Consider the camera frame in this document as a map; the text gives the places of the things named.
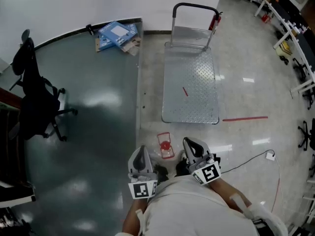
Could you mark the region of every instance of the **red tape marking on floor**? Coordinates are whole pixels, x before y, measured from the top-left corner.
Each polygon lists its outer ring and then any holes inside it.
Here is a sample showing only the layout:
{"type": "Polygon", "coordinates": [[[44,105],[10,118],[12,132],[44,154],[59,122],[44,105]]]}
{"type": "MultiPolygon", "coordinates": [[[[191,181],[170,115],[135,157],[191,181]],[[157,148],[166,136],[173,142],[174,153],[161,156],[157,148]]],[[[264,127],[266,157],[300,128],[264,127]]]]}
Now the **red tape marking on floor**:
{"type": "Polygon", "coordinates": [[[188,97],[188,93],[186,92],[185,88],[183,87],[183,90],[185,92],[185,95],[188,97]]]}
{"type": "Polygon", "coordinates": [[[234,119],[223,119],[222,121],[256,120],[256,119],[268,119],[268,117],[267,116],[244,117],[244,118],[234,118],[234,119]]]}

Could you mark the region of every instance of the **white strap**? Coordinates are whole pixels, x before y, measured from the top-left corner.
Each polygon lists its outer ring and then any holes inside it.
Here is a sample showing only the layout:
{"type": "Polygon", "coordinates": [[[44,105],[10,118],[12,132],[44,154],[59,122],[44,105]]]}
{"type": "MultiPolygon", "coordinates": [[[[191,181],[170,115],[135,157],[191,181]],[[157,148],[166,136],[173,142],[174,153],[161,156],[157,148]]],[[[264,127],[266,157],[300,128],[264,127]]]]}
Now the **white strap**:
{"type": "Polygon", "coordinates": [[[139,233],[138,233],[138,236],[140,236],[141,233],[142,233],[142,230],[143,230],[144,216],[143,216],[143,213],[142,213],[141,209],[137,210],[136,214],[137,214],[137,217],[138,217],[139,222],[140,222],[140,230],[139,230],[139,233]]]}
{"type": "Polygon", "coordinates": [[[245,215],[245,217],[249,218],[250,220],[254,219],[254,216],[252,214],[252,212],[246,207],[243,199],[241,198],[240,195],[238,195],[237,193],[233,194],[230,197],[231,200],[233,200],[235,202],[235,204],[238,206],[238,208],[243,212],[243,214],[245,215]]]}

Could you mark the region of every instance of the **cart handle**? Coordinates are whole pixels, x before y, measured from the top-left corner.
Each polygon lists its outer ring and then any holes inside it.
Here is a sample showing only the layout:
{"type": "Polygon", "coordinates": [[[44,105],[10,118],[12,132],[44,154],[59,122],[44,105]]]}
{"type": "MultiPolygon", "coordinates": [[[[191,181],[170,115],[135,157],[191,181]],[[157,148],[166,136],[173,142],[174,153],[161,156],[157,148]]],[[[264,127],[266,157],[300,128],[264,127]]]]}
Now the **cart handle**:
{"type": "Polygon", "coordinates": [[[195,4],[195,3],[189,3],[189,2],[180,2],[178,3],[177,5],[174,6],[173,8],[173,22],[172,22],[172,33],[171,33],[171,47],[173,47],[173,37],[174,37],[174,29],[175,29],[175,19],[176,19],[176,11],[177,11],[177,8],[179,6],[189,6],[189,7],[196,7],[196,8],[201,8],[201,9],[207,9],[207,10],[211,10],[211,11],[214,11],[214,13],[216,14],[216,20],[215,20],[215,23],[213,25],[213,28],[212,28],[212,31],[211,31],[211,34],[210,34],[210,37],[208,39],[208,42],[206,44],[206,46],[196,46],[196,45],[183,45],[183,44],[180,44],[180,46],[187,46],[187,47],[193,47],[193,48],[202,48],[204,51],[206,51],[209,47],[209,44],[210,44],[210,40],[216,30],[216,27],[218,25],[218,20],[219,20],[219,12],[212,8],[212,7],[209,7],[209,6],[204,6],[204,5],[199,5],[199,4],[195,4]]]}
{"type": "Polygon", "coordinates": [[[219,15],[219,12],[217,11],[217,9],[214,9],[212,7],[209,7],[209,6],[204,6],[204,5],[199,5],[199,4],[195,4],[195,3],[189,3],[189,2],[180,2],[177,5],[175,5],[173,8],[173,18],[176,18],[176,11],[177,11],[177,8],[179,6],[189,6],[189,7],[196,7],[196,8],[201,8],[201,9],[212,10],[216,14],[216,20],[219,20],[220,15],[219,15]]]}

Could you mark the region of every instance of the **black cable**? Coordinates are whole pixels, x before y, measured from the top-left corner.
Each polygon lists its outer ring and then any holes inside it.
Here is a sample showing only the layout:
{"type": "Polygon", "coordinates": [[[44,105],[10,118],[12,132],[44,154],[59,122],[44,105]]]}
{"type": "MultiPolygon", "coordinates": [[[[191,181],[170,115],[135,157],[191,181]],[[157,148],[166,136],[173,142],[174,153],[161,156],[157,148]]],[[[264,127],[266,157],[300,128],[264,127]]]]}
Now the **black cable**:
{"type": "Polygon", "coordinates": [[[268,150],[266,150],[265,152],[263,152],[263,153],[261,153],[261,154],[259,154],[259,155],[257,155],[257,156],[252,157],[250,160],[246,161],[245,163],[242,163],[241,165],[239,165],[239,166],[237,166],[237,167],[235,167],[235,168],[233,168],[233,169],[230,169],[230,170],[228,170],[228,171],[222,172],[221,174],[227,173],[227,172],[230,172],[230,171],[233,171],[233,170],[235,170],[235,169],[237,169],[237,168],[240,168],[242,165],[247,164],[249,161],[253,160],[254,158],[256,158],[256,157],[258,157],[258,156],[260,156],[260,155],[262,155],[262,154],[264,154],[264,153],[266,153],[266,152],[268,152],[268,151],[272,151],[272,152],[274,153],[274,156],[276,155],[276,153],[275,153],[275,151],[274,151],[273,149],[268,149],[268,150]]]}

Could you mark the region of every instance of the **person's left arm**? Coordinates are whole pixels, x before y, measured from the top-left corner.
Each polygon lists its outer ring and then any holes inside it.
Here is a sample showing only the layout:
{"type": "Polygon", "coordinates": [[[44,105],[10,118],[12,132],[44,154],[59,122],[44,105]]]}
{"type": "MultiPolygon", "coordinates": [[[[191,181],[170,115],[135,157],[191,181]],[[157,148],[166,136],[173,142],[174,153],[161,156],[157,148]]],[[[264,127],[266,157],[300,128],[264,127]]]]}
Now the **person's left arm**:
{"type": "Polygon", "coordinates": [[[140,230],[140,221],[137,217],[136,211],[141,209],[142,213],[144,213],[147,207],[148,199],[136,199],[133,201],[123,224],[123,233],[138,236],[140,230]]]}

